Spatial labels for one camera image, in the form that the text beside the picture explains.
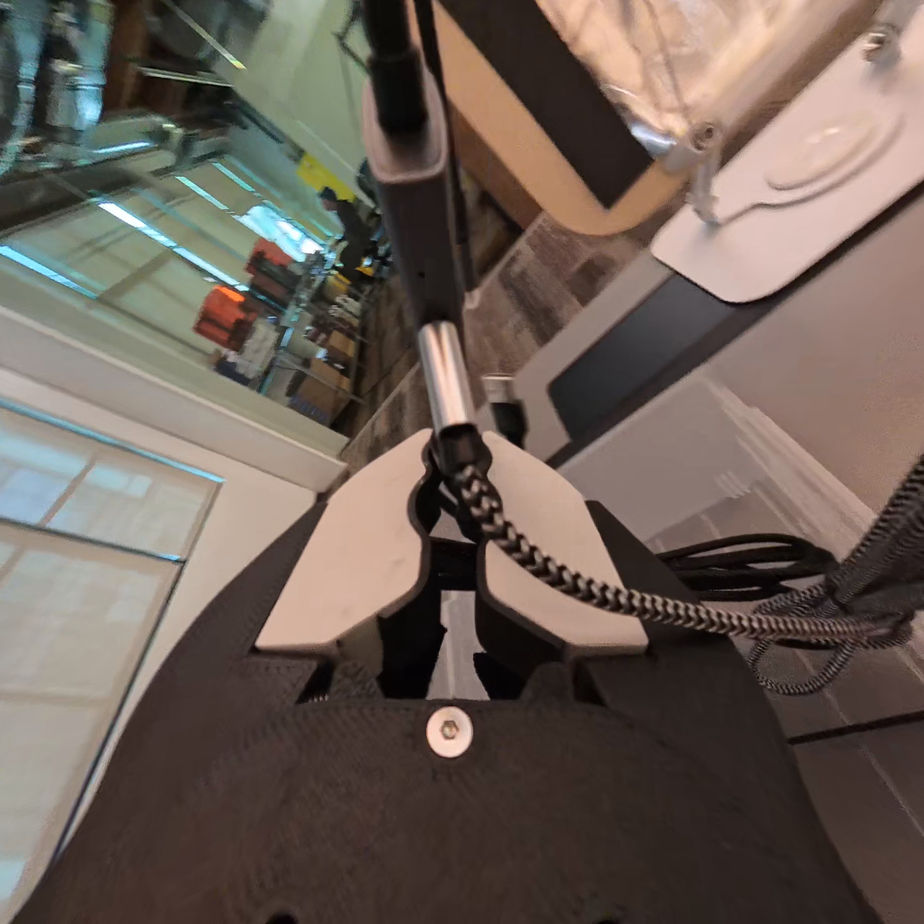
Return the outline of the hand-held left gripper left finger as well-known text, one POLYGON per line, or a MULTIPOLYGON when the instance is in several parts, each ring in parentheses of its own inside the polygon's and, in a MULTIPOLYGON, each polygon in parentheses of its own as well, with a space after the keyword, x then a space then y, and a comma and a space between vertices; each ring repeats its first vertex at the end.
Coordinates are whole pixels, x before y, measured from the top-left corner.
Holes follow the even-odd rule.
POLYGON ((260 630, 259 652, 384 657, 380 619, 422 587, 422 528, 410 504, 432 433, 379 456, 327 502, 260 630))

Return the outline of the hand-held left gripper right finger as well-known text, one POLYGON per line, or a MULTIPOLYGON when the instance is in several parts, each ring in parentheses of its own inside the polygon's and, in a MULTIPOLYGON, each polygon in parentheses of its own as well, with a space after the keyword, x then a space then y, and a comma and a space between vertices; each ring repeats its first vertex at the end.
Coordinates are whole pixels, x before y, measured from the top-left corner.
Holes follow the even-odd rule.
MULTIPOLYGON (((623 582, 580 492, 500 434, 483 441, 503 514, 558 564, 621 588, 623 582)), ((605 612, 560 593, 516 564, 493 541, 484 549, 485 596, 521 634, 564 656, 641 655, 649 640, 638 618, 605 612)))

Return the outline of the grey usb hub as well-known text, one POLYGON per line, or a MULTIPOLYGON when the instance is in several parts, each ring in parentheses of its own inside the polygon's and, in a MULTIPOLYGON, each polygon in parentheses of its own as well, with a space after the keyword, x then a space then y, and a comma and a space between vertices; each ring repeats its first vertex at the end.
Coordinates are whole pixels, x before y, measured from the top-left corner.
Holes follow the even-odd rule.
POLYGON ((432 2, 362 1, 369 45, 362 133, 416 334, 464 345, 467 228, 432 2))

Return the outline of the cardboard box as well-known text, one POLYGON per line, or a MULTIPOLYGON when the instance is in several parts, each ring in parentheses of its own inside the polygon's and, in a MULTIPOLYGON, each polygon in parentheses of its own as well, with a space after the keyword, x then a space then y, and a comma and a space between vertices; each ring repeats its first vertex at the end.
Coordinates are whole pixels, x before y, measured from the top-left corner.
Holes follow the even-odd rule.
POLYGON ((288 390, 290 410, 327 428, 347 408, 361 403, 350 378, 317 358, 300 364, 288 390))

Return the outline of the clear plastic container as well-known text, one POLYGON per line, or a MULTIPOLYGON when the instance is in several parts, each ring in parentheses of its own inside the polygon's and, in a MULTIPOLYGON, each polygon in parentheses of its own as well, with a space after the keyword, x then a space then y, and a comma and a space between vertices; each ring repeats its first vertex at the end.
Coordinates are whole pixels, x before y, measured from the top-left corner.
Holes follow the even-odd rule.
MULTIPOLYGON (((586 446, 559 470, 654 552, 743 534, 803 537, 840 559, 872 525, 918 456, 899 445, 885 468, 859 447, 872 494, 821 461, 764 410, 695 376, 586 446)), ((922 713, 922 617, 902 648, 861 653, 820 693, 768 699, 790 737, 922 713)))

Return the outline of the orange printer cover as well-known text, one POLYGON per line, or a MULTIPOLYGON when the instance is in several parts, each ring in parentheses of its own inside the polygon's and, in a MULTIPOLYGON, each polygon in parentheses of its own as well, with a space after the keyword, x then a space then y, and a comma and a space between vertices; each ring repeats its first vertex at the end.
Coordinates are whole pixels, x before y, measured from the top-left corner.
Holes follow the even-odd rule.
POLYGON ((275 274, 292 287, 297 277, 297 272, 292 269, 294 265, 295 261, 283 248, 264 237, 257 237, 245 268, 251 277, 259 273, 267 276, 275 274))
POLYGON ((255 318, 242 292, 216 285, 206 294, 192 330, 218 347, 238 351, 244 346, 255 318))

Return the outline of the yellow wall sign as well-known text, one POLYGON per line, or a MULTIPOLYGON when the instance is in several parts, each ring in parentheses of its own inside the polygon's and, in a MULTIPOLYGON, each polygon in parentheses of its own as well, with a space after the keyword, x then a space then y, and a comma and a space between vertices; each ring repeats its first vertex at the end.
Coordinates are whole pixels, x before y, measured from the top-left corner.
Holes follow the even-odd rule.
POLYGON ((295 173, 305 186, 316 193, 320 194, 323 190, 329 189, 334 192, 335 199, 339 198, 338 177, 313 155, 302 153, 298 159, 295 173))

